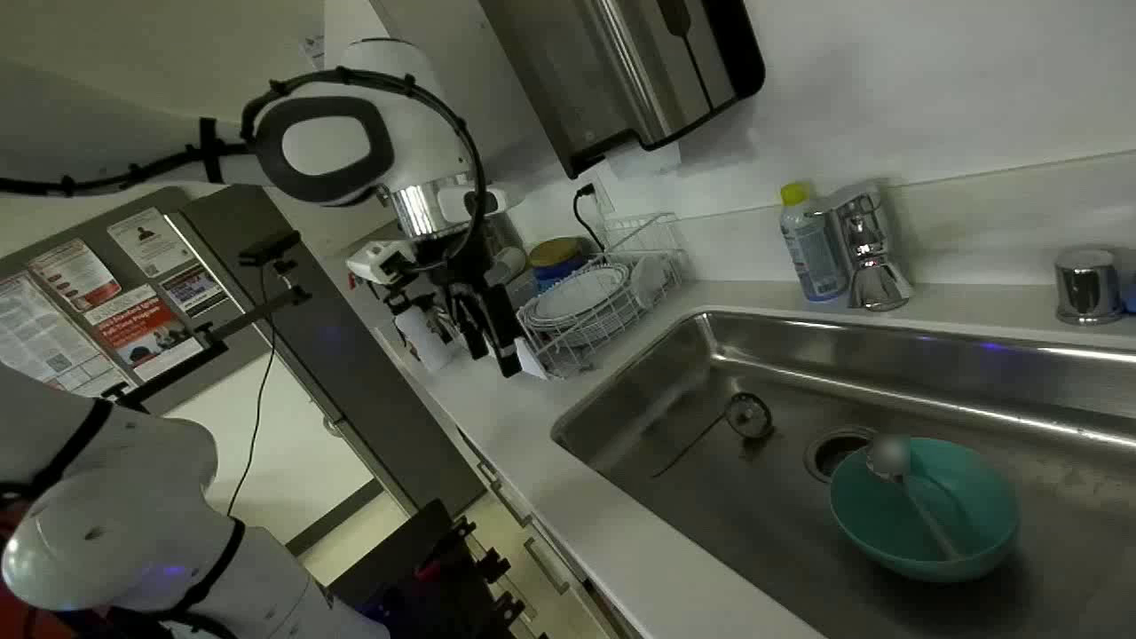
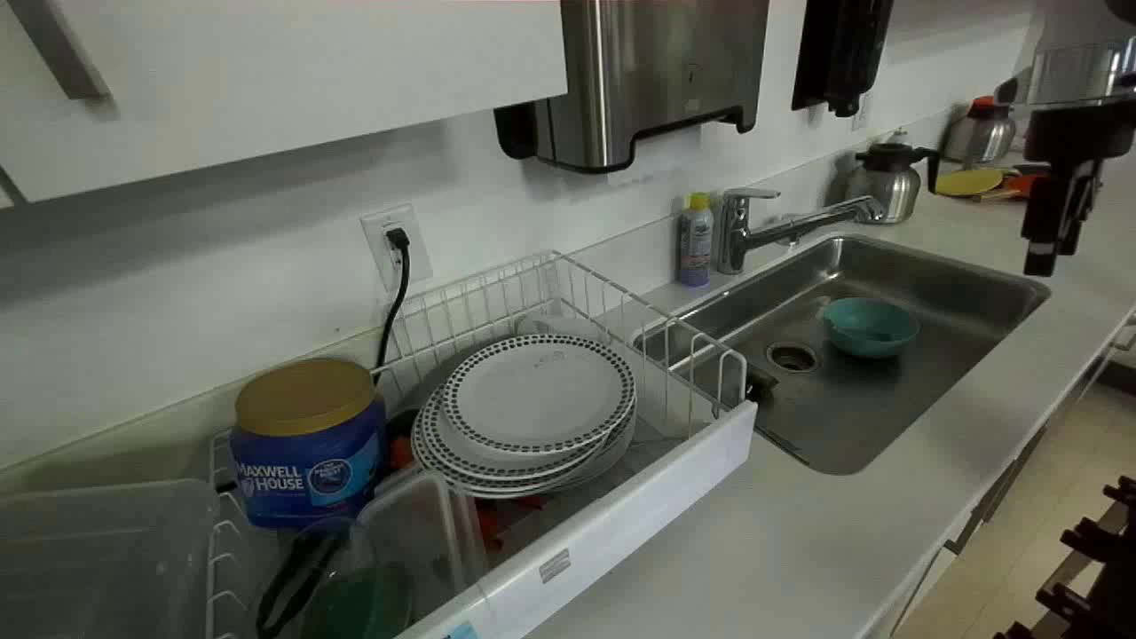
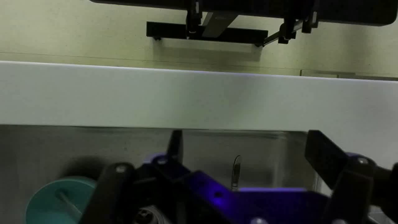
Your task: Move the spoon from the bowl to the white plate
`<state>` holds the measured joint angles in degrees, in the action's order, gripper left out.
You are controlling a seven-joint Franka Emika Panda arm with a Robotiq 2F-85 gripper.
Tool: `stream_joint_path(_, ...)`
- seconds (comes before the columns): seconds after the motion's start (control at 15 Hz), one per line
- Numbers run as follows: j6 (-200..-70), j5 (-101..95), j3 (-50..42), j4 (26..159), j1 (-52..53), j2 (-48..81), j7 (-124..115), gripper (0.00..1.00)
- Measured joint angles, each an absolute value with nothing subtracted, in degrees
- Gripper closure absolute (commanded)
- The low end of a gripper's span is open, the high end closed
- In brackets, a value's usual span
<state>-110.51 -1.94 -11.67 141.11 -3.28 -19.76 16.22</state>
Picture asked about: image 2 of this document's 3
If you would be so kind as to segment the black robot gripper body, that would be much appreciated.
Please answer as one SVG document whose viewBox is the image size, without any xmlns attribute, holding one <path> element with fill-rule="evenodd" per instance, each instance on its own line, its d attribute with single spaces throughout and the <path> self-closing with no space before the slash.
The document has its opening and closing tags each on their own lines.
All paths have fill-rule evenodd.
<svg viewBox="0 0 1136 639">
<path fill-rule="evenodd" d="M 1025 133 L 1025 158 L 1048 171 L 1032 180 L 1023 237 L 1032 277 L 1050 277 L 1061 255 L 1080 248 L 1080 228 L 1095 209 L 1102 171 L 1133 151 L 1136 106 L 1036 112 Z"/>
</svg>

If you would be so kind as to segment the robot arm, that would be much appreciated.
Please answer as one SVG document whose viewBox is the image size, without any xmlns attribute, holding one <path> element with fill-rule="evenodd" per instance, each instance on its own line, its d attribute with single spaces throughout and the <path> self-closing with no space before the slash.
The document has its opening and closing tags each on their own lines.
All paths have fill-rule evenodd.
<svg viewBox="0 0 1136 639">
<path fill-rule="evenodd" d="M 1136 0 L 1044 0 L 1044 33 L 1025 69 L 1025 158 L 1032 180 L 1023 237 L 1025 274 L 1050 277 L 1080 248 L 1102 171 L 1133 151 Z"/>
</svg>

